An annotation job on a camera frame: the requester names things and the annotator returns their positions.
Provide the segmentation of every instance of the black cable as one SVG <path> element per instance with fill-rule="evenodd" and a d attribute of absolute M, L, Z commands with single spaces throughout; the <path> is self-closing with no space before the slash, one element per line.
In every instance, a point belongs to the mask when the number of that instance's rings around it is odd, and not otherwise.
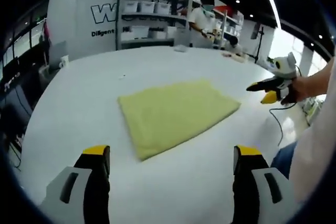
<path fill-rule="evenodd" d="M 26 111 L 26 113 L 27 113 L 29 116 L 31 116 L 31 114 L 29 114 L 29 112 L 27 111 L 27 109 L 23 106 L 23 104 L 22 104 L 22 102 L 21 102 L 21 100 L 20 100 L 19 94 L 17 93 L 16 88 L 15 88 L 15 92 L 16 92 L 17 98 L 19 99 L 19 102 L 20 102 L 22 108 Z"/>
<path fill-rule="evenodd" d="M 298 66 L 296 66 L 296 67 L 297 67 L 298 70 L 299 70 L 300 76 L 302 76 L 302 73 L 301 73 L 300 68 L 299 68 Z M 277 108 L 277 109 L 270 109 L 270 110 L 269 110 L 269 113 L 275 118 L 275 120 L 277 121 L 277 123 L 278 123 L 279 126 L 280 126 L 281 138 L 280 138 L 280 141 L 279 141 L 279 143 L 278 143 L 278 146 L 279 146 L 279 145 L 281 144 L 281 142 L 282 142 L 282 139 L 283 139 L 283 137 L 284 137 L 284 132 L 283 132 L 283 130 L 282 130 L 281 123 L 279 122 L 279 120 L 278 120 L 277 117 L 273 114 L 272 111 L 289 110 L 289 109 L 293 108 L 296 104 L 297 104 L 297 102 L 294 103 L 293 105 L 289 106 L 289 107 L 286 107 L 286 108 Z"/>
<path fill-rule="evenodd" d="M 16 156 L 17 159 L 19 160 L 19 164 L 18 164 L 18 165 L 14 165 L 14 167 L 15 167 L 16 169 L 18 169 L 18 170 L 21 172 L 21 170 L 19 169 L 19 167 L 20 167 L 20 165 L 21 165 L 21 156 L 22 156 L 22 154 L 20 154 L 20 157 L 19 157 L 19 155 L 16 153 L 16 151 L 14 150 L 14 148 L 12 147 L 12 145 L 11 145 L 10 143 L 9 143 L 9 146 L 10 146 L 10 148 L 12 148 L 12 150 L 13 150 L 15 156 Z"/>

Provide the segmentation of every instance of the jeans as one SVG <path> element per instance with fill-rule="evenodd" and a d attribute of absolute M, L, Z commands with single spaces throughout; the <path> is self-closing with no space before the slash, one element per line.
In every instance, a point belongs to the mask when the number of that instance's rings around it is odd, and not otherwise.
<path fill-rule="evenodd" d="M 287 179 L 289 178 L 290 165 L 296 145 L 297 141 L 280 149 L 271 164 L 271 167 L 278 169 Z"/>

